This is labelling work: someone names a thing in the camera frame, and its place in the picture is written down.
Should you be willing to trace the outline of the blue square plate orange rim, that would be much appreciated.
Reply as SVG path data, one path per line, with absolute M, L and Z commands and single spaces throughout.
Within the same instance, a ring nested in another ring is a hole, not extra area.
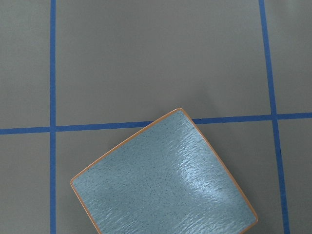
M 71 187 L 100 234 L 242 234 L 258 221 L 181 108 L 90 164 Z

